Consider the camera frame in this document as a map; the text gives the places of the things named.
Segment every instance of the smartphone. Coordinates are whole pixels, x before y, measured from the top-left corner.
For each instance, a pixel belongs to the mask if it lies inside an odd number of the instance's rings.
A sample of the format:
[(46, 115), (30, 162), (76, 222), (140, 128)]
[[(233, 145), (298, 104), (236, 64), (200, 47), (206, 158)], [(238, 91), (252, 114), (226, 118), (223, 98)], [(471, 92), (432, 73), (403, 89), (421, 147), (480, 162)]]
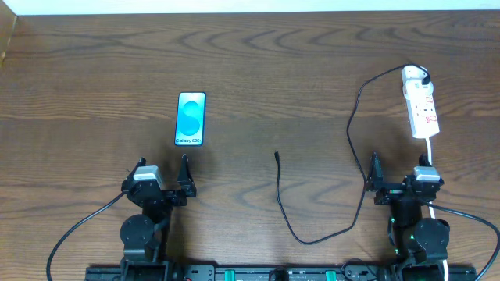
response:
[(175, 145), (202, 145), (205, 129), (204, 92), (185, 92), (179, 94)]

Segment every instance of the power strip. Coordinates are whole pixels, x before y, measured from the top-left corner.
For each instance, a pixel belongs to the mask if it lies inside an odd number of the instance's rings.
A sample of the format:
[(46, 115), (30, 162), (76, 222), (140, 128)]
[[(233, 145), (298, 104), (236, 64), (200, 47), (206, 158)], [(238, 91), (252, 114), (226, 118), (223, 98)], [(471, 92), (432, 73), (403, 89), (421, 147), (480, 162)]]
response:
[(432, 96), (434, 85), (432, 82), (422, 84), (427, 74), (418, 67), (407, 66), (401, 75), (413, 137), (425, 139), (439, 133), (438, 114)]

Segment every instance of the white cable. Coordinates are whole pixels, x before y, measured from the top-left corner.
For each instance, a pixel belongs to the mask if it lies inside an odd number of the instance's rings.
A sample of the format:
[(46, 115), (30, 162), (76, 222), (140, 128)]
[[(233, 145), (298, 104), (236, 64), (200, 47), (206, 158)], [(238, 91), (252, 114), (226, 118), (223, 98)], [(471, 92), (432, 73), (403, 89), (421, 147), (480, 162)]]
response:
[[(427, 159), (429, 160), (429, 164), (432, 165), (432, 147), (430, 146), (430, 138), (426, 137), (425, 143), (427, 144)], [(436, 219), (436, 214), (434, 213), (434, 208), (429, 206), (429, 214), (432, 219)], [(448, 270), (448, 261), (443, 260), (443, 269), (445, 271), (445, 281), (448, 281), (449, 270)]]

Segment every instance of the phone screen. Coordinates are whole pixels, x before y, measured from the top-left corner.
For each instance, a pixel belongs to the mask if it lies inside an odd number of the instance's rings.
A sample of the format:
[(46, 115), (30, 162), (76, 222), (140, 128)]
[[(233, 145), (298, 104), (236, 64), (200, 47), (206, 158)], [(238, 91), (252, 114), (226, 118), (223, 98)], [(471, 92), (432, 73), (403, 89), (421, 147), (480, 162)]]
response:
[(179, 94), (175, 145), (202, 145), (205, 126), (205, 93)]

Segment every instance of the white wall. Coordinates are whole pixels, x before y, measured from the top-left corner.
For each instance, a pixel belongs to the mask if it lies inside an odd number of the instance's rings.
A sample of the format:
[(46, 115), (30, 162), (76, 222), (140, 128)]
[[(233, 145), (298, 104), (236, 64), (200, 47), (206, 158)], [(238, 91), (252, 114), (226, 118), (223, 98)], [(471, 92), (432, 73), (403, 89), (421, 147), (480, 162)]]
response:
[(500, 0), (3, 0), (17, 15), (500, 9)]

